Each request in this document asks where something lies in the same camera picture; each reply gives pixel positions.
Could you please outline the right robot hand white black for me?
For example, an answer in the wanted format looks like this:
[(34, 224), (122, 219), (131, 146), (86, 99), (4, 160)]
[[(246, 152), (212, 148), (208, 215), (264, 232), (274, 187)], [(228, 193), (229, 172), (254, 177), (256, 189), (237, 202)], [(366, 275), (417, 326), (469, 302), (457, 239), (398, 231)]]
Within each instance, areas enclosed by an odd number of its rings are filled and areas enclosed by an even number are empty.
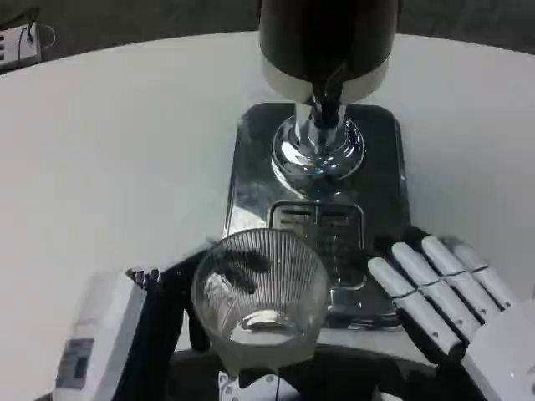
[(470, 246), (408, 227), (377, 236), (364, 262), (444, 398), (534, 398), (534, 301), (521, 300)]

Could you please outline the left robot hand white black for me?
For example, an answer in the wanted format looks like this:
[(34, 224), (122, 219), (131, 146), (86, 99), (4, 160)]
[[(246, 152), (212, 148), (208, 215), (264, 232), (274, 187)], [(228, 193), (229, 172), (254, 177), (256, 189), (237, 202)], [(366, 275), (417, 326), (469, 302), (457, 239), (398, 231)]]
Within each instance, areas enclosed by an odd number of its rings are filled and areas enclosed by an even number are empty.
[(191, 281), (209, 244), (164, 268), (88, 280), (49, 400), (299, 400), (273, 373), (241, 386), (193, 316)]

